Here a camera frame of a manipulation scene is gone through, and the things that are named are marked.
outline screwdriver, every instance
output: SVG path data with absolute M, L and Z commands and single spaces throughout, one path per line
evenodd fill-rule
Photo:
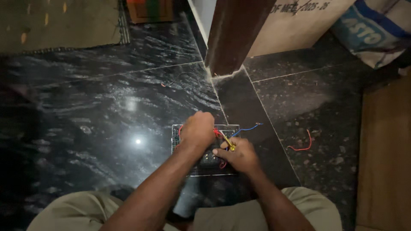
M 226 135 L 224 135 L 224 133 L 222 131 L 220 131 L 220 132 L 221 132 L 221 135 L 223 135 L 224 140 L 229 145 L 230 150 L 234 151 L 236 149 L 236 146 L 229 141 L 229 139 L 226 137 Z

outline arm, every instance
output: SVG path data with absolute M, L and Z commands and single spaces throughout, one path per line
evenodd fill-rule
M 237 171 L 247 175 L 259 196 L 259 203 L 270 230 L 276 231 L 315 231 L 304 215 L 270 182 L 260 167 L 253 145 L 247 139 L 231 137 L 236 149 L 226 151 L 214 149 L 214 155 L 226 159 Z
M 197 112 L 181 131 L 181 143 L 108 219 L 100 231 L 158 230 L 180 185 L 206 148 L 214 141 L 214 118 Z

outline person's right hand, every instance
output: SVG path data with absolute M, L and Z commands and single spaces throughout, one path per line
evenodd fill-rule
M 236 146 L 234 151 L 226 151 L 228 144 L 223 142 L 220 146 L 222 149 L 214 149 L 212 153 L 226 159 L 239 172 L 248 174 L 260 169 L 260 161 L 252 143 L 239 137 L 231 137 L 229 140 Z

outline brown wooden post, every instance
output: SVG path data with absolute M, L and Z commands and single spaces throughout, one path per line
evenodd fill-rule
M 205 64 L 212 76 L 241 67 L 276 0 L 217 0 Z

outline rug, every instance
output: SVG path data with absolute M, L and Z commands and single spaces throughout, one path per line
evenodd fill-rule
M 119 0 L 0 0 L 0 54 L 130 42 Z

